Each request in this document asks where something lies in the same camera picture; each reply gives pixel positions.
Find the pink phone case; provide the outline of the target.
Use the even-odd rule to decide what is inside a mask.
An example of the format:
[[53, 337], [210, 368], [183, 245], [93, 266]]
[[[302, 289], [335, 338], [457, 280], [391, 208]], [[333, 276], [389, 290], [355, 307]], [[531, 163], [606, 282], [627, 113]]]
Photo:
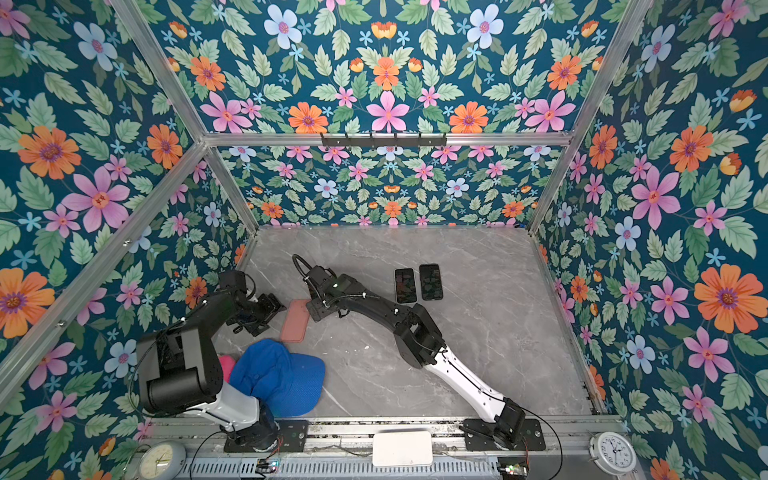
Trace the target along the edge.
[[280, 332], [283, 343], [301, 343], [306, 335], [310, 320], [308, 300], [293, 300], [286, 310], [286, 317]]

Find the black phone case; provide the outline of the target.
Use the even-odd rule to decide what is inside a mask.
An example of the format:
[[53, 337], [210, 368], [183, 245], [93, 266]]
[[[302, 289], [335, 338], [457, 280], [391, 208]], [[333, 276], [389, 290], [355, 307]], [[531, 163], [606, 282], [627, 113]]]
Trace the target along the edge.
[[419, 266], [421, 297], [424, 301], [437, 301], [444, 298], [442, 276], [438, 264]]

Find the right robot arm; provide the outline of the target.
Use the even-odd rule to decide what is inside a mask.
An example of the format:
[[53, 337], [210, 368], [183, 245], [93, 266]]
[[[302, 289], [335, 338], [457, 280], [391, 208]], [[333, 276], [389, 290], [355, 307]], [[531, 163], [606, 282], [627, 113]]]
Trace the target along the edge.
[[320, 322], [360, 314], [392, 333], [401, 358], [415, 369], [425, 370], [458, 393], [486, 425], [482, 435], [506, 450], [523, 443], [526, 410], [492, 388], [453, 352], [427, 309], [395, 303], [365, 287], [347, 274], [310, 265], [298, 254], [292, 262], [307, 285], [311, 319]]

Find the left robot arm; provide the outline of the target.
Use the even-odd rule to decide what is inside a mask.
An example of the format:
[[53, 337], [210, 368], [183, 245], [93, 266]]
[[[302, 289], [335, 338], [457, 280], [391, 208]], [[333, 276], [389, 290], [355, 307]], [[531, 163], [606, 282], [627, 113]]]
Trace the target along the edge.
[[221, 273], [218, 289], [202, 295], [182, 319], [142, 337], [132, 385], [141, 413], [207, 419], [237, 447], [272, 451], [279, 445], [279, 427], [271, 411], [263, 400], [229, 384], [213, 342], [224, 326], [256, 337], [286, 310], [249, 280], [243, 271]]

